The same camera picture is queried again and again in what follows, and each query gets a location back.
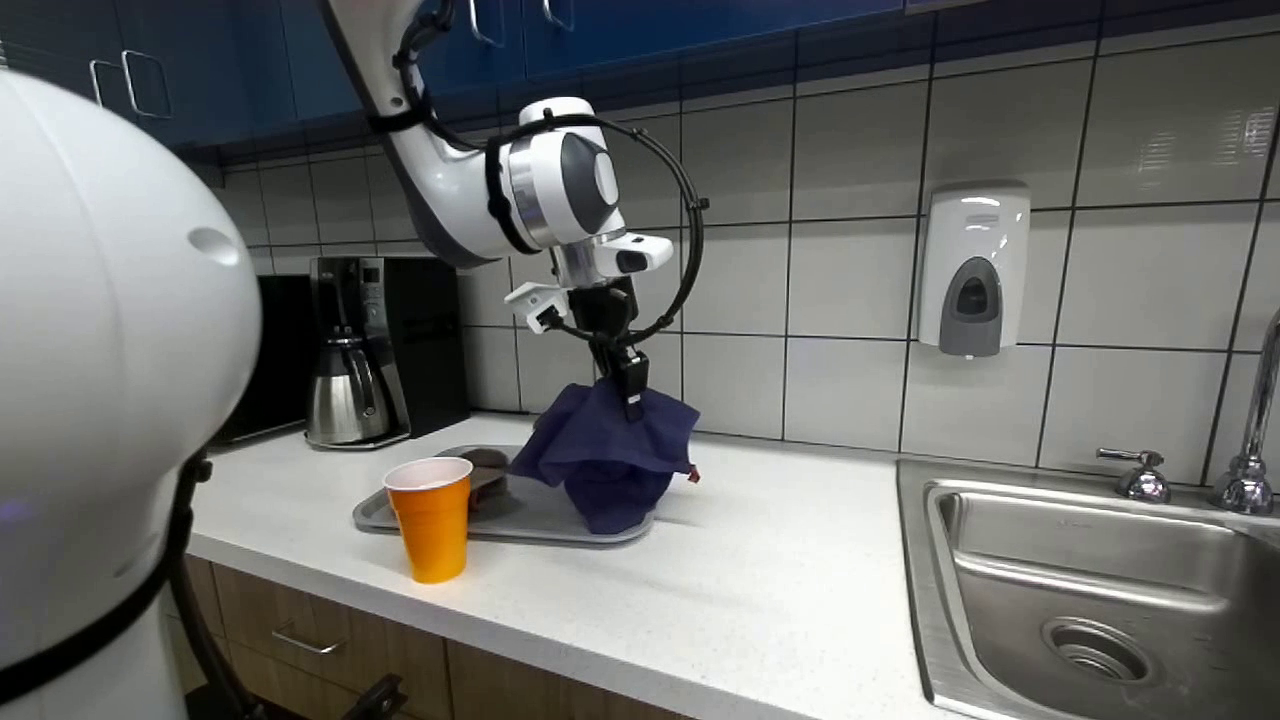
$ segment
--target coffee maker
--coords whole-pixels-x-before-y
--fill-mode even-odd
[[[323,348],[309,445],[372,451],[470,416],[458,273],[417,257],[315,265]]]

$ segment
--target paper cup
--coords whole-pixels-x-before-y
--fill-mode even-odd
[[[419,585],[440,585],[470,564],[470,494],[471,462],[462,457],[430,457],[386,474],[393,494],[407,573]]]

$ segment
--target blue towel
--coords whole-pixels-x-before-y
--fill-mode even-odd
[[[628,419],[608,385],[567,385],[537,419],[534,441],[513,459],[513,472],[537,474],[583,516],[589,531],[616,534],[652,513],[670,491],[671,472],[690,472],[690,436],[697,406],[643,390],[643,416]]]

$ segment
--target sink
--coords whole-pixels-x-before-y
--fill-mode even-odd
[[[1280,518],[901,467],[922,674],[966,715],[1277,720]]]

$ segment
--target white countertop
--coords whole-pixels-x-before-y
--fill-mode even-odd
[[[386,467],[530,426],[471,416],[386,451],[283,436],[217,457],[192,555],[686,715],[939,715],[922,695],[888,459],[697,441],[705,485],[671,480],[643,541],[471,541],[451,585],[412,585],[401,534],[354,528]]]

